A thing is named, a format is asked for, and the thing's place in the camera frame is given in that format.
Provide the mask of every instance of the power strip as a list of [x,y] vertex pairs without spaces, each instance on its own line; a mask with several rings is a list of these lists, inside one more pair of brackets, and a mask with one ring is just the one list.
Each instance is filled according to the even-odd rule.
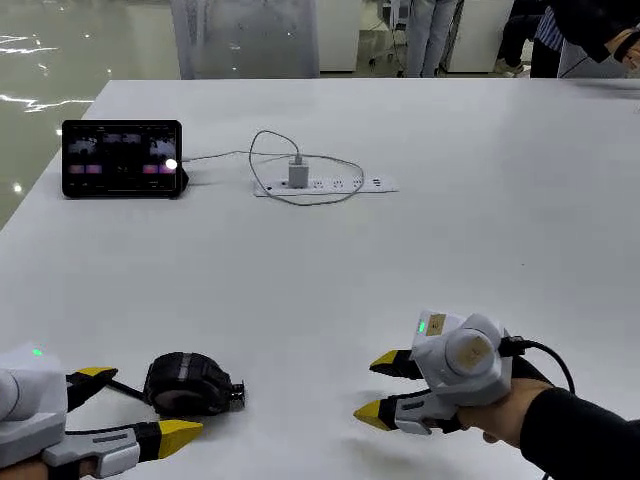
[[[286,178],[263,181],[270,194],[279,197],[296,195],[335,195],[349,194],[360,186],[360,177],[310,178],[308,188],[289,188]],[[398,187],[389,177],[366,177],[358,193],[397,192]],[[258,182],[254,182],[253,193],[256,197],[266,197]]]

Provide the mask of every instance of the shoe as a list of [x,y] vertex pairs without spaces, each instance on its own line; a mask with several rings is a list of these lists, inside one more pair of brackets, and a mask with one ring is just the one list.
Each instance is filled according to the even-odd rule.
[[510,73],[515,76],[524,72],[524,65],[520,62],[517,66],[512,67],[504,58],[499,58],[493,71],[499,74]]

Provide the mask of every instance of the power adapter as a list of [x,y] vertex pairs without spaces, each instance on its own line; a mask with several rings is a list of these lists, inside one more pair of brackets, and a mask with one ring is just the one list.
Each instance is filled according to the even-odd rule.
[[296,154],[289,161],[289,188],[307,188],[309,186],[309,162],[302,155]]

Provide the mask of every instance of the black jacket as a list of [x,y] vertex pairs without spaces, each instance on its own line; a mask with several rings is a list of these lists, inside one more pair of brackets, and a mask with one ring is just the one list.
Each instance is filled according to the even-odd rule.
[[604,44],[640,23],[640,0],[548,0],[558,28],[595,61],[609,57]]
[[520,450],[554,480],[637,478],[640,425],[554,388],[527,410]]

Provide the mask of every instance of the tape measure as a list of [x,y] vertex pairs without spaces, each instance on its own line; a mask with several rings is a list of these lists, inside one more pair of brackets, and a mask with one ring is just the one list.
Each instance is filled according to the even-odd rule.
[[164,417],[213,416],[245,405],[244,383],[199,353],[173,352],[149,366],[142,392],[110,380],[107,385],[151,405]]

